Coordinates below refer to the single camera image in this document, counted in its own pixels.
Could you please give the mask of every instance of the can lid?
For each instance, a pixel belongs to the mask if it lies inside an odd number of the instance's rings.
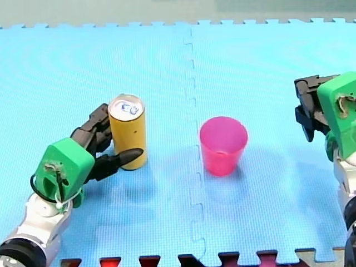
[[[134,95],[121,94],[108,106],[109,114],[119,121],[132,121],[144,112],[144,104]]]

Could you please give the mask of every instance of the green gripper mount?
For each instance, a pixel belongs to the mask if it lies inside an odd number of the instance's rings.
[[[79,207],[84,198],[82,186],[95,163],[94,157],[71,138],[48,146],[36,170],[36,189],[45,197],[62,202],[72,198]]]
[[[347,72],[320,85],[318,99],[330,132],[326,150],[333,160],[337,145],[340,156],[347,159],[356,152],[356,72]]]

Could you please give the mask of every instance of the white cable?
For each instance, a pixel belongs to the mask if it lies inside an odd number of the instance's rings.
[[[63,208],[63,206],[64,206],[65,204],[68,204],[70,201],[72,201],[73,199],[75,199],[75,198],[80,194],[81,191],[82,191],[82,189],[80,188],[80,189],[78,190],[78,192],[76,192],[70,199],[66,200],[65,202],[60,202],[60,201],[58,200],[57,193],[55,193],[56,208],[59,209],[59,210],[60,210],[61,208]]]

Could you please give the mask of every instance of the cable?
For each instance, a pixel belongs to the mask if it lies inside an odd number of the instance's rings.
[[[47,202],[50,203],[57,203],[54,199],[50,199],[49,197],[46,197],[45,195],[43,195],[34,185],[34,178],[36,177],[36,174],[32,175],[31,178],[29,179],[29,184],[31,185],[31,188],[33,190],[33,192],[35,192],[40,198],[44,199]]]

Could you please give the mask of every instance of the pink cup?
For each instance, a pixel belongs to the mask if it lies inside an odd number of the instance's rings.
[[[215,176],[231,174],[248,141],[246,128],[229,117],[214,117],[200,129],[202,159],[206,170]]]

